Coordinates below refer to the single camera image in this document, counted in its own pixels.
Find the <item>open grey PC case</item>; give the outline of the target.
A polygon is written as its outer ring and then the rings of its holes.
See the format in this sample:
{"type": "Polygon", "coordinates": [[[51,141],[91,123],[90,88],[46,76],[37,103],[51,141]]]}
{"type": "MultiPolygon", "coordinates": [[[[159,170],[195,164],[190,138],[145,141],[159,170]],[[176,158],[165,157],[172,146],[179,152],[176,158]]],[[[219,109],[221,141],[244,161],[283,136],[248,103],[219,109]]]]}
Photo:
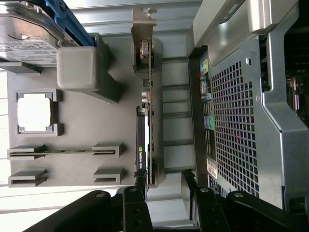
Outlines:
{"type": "Polygon", "coordinates": [[[309,221],[309,127],[286,89],[309,73],[309,0],[202,0],[186,45],[198,182],[309,221]]]}

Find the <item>blue plastic disk caddy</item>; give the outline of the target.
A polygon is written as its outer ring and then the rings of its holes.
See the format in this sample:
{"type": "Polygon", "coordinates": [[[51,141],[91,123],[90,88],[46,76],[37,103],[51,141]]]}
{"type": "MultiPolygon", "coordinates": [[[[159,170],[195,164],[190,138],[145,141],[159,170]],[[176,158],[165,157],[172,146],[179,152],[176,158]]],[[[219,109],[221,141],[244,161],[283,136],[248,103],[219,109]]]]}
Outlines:
{"type": "Polygon", "coordinates": [[[86,32],[64,0],[43,0],[45,6],[54,12],[54,21],[79,46],[95,46],[94,40],[86,32]]]}

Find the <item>silver hard disk drive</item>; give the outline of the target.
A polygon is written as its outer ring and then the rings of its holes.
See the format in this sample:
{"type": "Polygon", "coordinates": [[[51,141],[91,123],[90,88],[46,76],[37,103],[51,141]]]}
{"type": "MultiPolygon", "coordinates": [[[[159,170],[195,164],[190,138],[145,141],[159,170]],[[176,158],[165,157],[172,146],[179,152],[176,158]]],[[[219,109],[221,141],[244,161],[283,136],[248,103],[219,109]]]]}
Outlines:
{"type": "Polygon", "coordinates": [[[0,58],[55,67],[63,32],[43,9],[26,1],[0,1],[0,58]]]}

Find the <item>green RAM stick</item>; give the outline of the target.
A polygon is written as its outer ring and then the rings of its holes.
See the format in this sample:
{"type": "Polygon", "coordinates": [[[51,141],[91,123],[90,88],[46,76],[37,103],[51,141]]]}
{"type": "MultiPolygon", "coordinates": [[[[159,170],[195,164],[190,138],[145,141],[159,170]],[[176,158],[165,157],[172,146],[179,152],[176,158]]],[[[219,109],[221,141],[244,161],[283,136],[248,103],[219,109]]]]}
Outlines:
{"type": "Polygon", "coordinates": [[[99,154],[99,155],[115,155],[115,150],[58,150],[58,151],[35,151],[35,152],[10,152],[11,156],[24,156],[24,155],[49,155],[49,154],[99,154]]]}

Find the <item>silver CPU chip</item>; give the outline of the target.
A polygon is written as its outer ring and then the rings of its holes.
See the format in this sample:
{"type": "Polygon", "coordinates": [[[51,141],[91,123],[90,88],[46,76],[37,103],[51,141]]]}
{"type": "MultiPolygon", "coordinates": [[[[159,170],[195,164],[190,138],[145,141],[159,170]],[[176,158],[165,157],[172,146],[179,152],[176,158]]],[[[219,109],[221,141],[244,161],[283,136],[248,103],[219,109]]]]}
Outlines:
{"type": "Polygon", "coordinates": [[[51,99],[45,93],[25,93],[17,101],[20,132],[47,132],[51,122],[51,99]]]}

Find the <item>grey plastic parts rack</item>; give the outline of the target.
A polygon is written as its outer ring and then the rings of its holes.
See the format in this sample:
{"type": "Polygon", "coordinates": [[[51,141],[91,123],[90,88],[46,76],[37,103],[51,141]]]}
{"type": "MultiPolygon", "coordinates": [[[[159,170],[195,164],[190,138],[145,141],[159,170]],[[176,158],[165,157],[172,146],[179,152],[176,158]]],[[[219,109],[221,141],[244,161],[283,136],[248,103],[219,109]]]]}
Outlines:
{"type": "Polygon", "coordinates": [[[64,125],[64,133],[60,136],[17,133],[18,93],[56,89],[56,69],[46,68],[39,77],[8,75],[9,187],[128,186],[135,183],[136,108],[141,105],[142,81],[147,78],[147,72],[132,71],[133,42],[130,38],[109,38],[107,44],[113,58],[111,75],[125,87],[125,92],[118,103],[107,103],[80,92],[62,90],[57,109],[64,125]],[[9,155],[10,152],[82,149],[115,150],[116,154],[9,155]]]}

